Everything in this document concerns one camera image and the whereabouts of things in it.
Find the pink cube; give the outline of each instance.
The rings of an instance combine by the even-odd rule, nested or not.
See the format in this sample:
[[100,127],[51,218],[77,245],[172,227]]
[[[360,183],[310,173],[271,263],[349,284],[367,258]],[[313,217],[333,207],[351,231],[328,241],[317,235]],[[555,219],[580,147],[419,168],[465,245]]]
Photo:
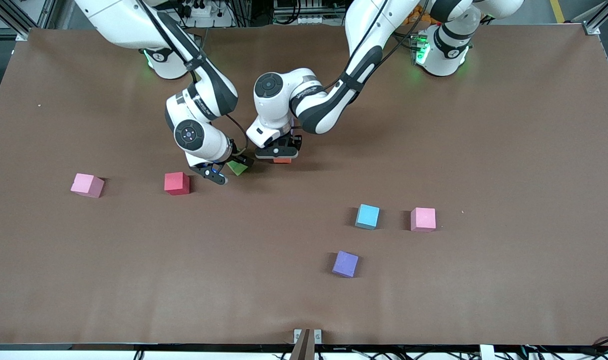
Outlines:
[[102,193],[103,180],[86,173],[78,173],[75,175],[73,186],[70,187],[70,191],[81,196],[87,196],[89,198],[98,198]]
[[170,172],[164,175],[164,191],[170,195],[190,193],[190,178],[182,172]]
[[435,210],[429,207],[416,207],[411,212],[411,231],[429,233],[437,228]]

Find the robot elbow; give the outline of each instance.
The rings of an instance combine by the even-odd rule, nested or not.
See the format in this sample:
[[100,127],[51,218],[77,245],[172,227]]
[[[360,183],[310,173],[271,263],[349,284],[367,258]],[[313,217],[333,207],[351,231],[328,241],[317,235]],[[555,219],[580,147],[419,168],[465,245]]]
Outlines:
[[524,0],[482,0],[475,2],[477,9],[496,19],[503,19],[516,13]]

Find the red cube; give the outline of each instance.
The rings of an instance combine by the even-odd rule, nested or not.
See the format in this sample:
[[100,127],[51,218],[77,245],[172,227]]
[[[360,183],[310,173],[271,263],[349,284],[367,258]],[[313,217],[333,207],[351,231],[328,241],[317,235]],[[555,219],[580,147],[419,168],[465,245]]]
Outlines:
[[164,191],[170,195],[190,193],[190,178],[182,172],[170,172],[164,175]]

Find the round black joint cover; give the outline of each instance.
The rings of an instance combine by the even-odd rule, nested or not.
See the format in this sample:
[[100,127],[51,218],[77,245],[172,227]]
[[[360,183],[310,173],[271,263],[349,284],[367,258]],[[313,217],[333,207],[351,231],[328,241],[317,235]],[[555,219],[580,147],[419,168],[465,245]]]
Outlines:
[[180,148],[198,150],[204,142],[204,128],[195,120],[184,120],[175,127],[175,140]]
[[265,73],[255,82],[255,93],[260,98],[272,98],[284,86],[284,80],[274,72]]

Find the purple cube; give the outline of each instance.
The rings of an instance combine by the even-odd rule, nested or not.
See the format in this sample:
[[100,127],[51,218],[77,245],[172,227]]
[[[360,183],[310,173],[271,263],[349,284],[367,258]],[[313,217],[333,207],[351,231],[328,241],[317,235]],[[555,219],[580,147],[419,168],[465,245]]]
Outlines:
[[346,278],[352,278],[355,276],[355,268],[357,267],[358,259],[359,256],[357,255],[339,251],[337,260],[335,260],[335,266],[333,266],[333,272],[337,275],[345,276]]

